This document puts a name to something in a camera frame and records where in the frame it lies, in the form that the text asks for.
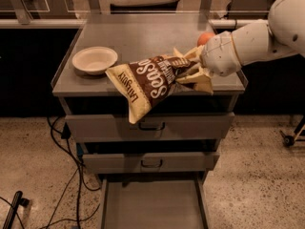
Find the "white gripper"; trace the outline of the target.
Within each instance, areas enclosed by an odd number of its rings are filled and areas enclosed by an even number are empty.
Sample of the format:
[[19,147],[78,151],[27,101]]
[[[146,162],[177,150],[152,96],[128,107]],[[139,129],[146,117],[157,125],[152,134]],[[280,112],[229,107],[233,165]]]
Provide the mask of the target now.
[[[232,34],[224,31],[215,34],[205,45],[190,49],[186,53],[173,49],[173,61],[177,63],[200,62],[213,74],[228,76],[241,70],[241,64],[235,52]],[[196,73],[175,79],[180,85],[198,92],[213,94],[213,75],[206,68],[199,68]]]

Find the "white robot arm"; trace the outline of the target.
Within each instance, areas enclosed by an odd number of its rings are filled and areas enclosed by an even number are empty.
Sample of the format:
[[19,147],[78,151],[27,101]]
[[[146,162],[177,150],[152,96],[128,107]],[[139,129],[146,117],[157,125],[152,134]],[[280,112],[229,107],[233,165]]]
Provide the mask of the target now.
[[194,65],[175,82],[209,94],[214,76],[237,73],[254,62],[305,56],[305,0],[275,0],[266,20],[219,34],[204,32],[189,54]]

